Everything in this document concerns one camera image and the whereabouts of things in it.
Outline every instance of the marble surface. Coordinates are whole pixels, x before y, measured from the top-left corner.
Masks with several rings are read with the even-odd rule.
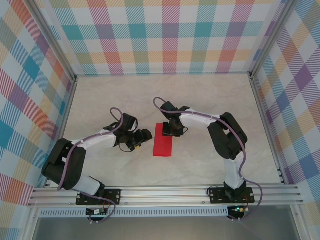
[[[243,175],[259,183],[279,183],[276,165],[246,74],[125,75],[80,78],[64,137],[80,139],[114,122],[118,107],[154,136],[156,123],[166,118],[153,106],[162,97],[176,107],[221,115],[233,114],[247,134],[247,162]],[[222,184],[225,168],[209,133],[189,129],[173,139],[172,157],[154,157],[154,140],[125,153],[105,149],[84,163],[83,173],[106,186]]]

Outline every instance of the colorful plaid backdrop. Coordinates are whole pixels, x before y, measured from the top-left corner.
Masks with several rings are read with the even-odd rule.
[[[283,2],[37,0],[73,69],[86,75],[247,72]]]
[[[17,238],[44,178],[71,81],[22,0],[0,0],[0,239]]]
[[[320,239],[320,1],[300,0],[256,84],[291,184]]]

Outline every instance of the red block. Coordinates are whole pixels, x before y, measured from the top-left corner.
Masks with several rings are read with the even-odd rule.
[[[163,136],[162,130],[164,125],[157,123],[155,125],[155,137],[153,146],[153,156],[171,157],[172,156],[172,136]]]

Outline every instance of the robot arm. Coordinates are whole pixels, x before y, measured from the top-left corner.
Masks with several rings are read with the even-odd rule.
[[[138,120],[126,113],[123,114],[122,126],[113,133],[105,134],[117,126],[119,126],[119,122],[104,127],[95,134],[95,137],[86,141],[81,139],[69,141],[65,138],[58,140],[42,168],[42,174],[54,183],[59,184],[70,149],[76,143],[82,141],[70,156],[62,187],[65,190],[74,189],[99,197],[99,192],[103,193],[105,185],[92,177],[82,174],[85,160],[103,149],[113,148],[120,144],[126,144],[132,152],[137,147],[140,147],[142,143],[153,138],[151,132],[147,129],[137,130]]]
[[[241,163],[243,162],[244,155],[235,136],[231,132],[226,133],[225,131],[227,128],[220,122],[212,118],[194,114],[198,112],[187,106],[183,106],[182,108],[178,109],[174,107],[171,102],[167,101],[161,106],[161,109],[170,112],[188,112],[180,114],[162,112],[163,115],[169,120],[169,122],[163,123],[164,136],[180,137],[185,133],[184,128],[192,127],[209,131],[216,151],[224,160],[225,194],[231,201],[234,202],[247,187],[247,183],[239,176],[239,169]],[[230,113],[226,112],[223,115],[214,115],[214,117],[221,119],[231,126],[245,146],[248,138]]]

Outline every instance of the purple cable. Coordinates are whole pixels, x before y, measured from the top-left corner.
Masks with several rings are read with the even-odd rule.
[[[123,113],[121,112],[121,110],[117,107],[112,107],[110,109],[110,113],[111,115],[115,118],[114,114],[112,113],[112,110],[117,110],[120,114],[121,114],[121,118],[120,118],[120,124],[119,126],[117,126],[115,129],[111,130],[111,131],[108,131],[108,132],[105,132],[105,133],[102,133],[102,136],[105,136],[105,135],[108,135],[108,134],[112,134],[114,133],[115,131],[117,131],[119,128],[121,128],[122,124],[124,123],[124,118],[123,118]],[[75,150],[75,148],[81,144],[82,142],[85,142],[89,139],[92,139],[92,138],[95,138],[95,137],[98,137],[98,136],[101,136],[100,133],[96,133],[94,135],[91,135],[91,136],[87,136],[86,138],[82,139],[81,141],[78,141],[75,145],[72,146],[72,148],[70,149],[69,153],[68,153],[68,156],[66,157],[66,161],[65,161],[65,164],[64,164],[64,169],[63,169],[63,173],[62,173],[62,177],[61,177],[61,180],[60,180],[60,183],[59,183],[59,186],[58,186],[58,191],[61,190],[62,188],[62,185],[64,184],[64,181],[65,181],[65,178],[66,178],[66,175],[67,175],[67,169],[68,169],[68,164],[69,164],[69,160],[70,160],[70,157],[71,157],[71,154],[73,153],[73,151]]]
[[[93,198],[93,199],[99,199],[99,200],[103,200],[103,201],[109,202],[109,203],[111,203],[111,204],[114,206],[112,212],[111,212],[108,216],[104,217],[104,218],[103,218],[102,220],[100,220],[100,221],[93,221],[93,220],[91,219],[91,215],[90,215],[90,216],[89,216],[89,220],[91,221],[91,223],[96,223],[96,224],[103,223],[104,221],[106,221],[108,218],[110,218],[110,217],[115,213],[115,211],[116,211],[116,204],[115,204],[114,201],[112,201],[112,200],[110,200],[110,199],[107,199],[107,198],[104,198],[104,197],[92,196],[92,195],[87,194],[87,193],[85,193],[85,192],[81,192],[81,194],[83,194],[83,195],[85,195],[85,196],[87,196],[87,197]]]
[[[163,113],[166,113],[166,114],[194,114],[194,115],[202,116],[202,117],[205,117],[205,118],[214,119],[214,120],[222,123],[223,125],[225,125],[225,126],[229,129],[229,131],[235,136],[235,138],[238,140],[238,142],[239,142],[239,144],[240,144],[240,146],[241,146],[241,149],[242,149],[242,151],[243,151],[243,161],[242,161],[242,163],[241,163],[241,165],[240,165],[240,167],[239,167],[239,176],[240,176],[240,178],[242,178],[244,181],[246,181],[246,182],[248,182],[248,183],[250,183],[250,184],[254,184],[254,185],[258,186],[258,188],[260,189],[260,192],[261,192],[259,202],[258,202],[258,204],[256,205],[255,209],[254,209],[249,215],[244,216],[242,219],[247,219],[247,218],[249,218],[249,217],[259,208],[259,206],[260,206],[260,204],[261,204],[261,202],[262,202],[262,198],[263,198],[264,192],[263,192],[262,187],[260,186],[259,183],[256,183],[256,182],[254,182],[254,181],[250,181],[250,180],[248,180],[248,179],[246,179],[246,178],[244,178],[244,177],[242,176],[241,171],[242,171],[242,168],[244,167],[244,165],[245,165],[245,163],[246,163],[247,153],[246,153],[246,148],[245,148],[243,142],[241,141],[240,137],[238,136],[238,134],[237,134],[237,133],[232,129],[232,127],[229,126],[225,121],[222,121],[220,118],[217,118],[217,117],[212,116],[212,115],[208,115],[208,114],[204,114],[204,113],[200,113],[200,112],[192,112],[192,111],[166,111],[166,110],[163,110],[163,109],[161,109],[160,107],[157,106],[157,104],[156,104],[156,100],[157,100],[157,99],[163,101],[164,103],[166,103],[166,101],[165,101],[163,98],[158,97],[158,96],[153,99],[153,104],[154,104],[154,106],[155,106],[158,110],[160,110],[161,112],[163,112]]]

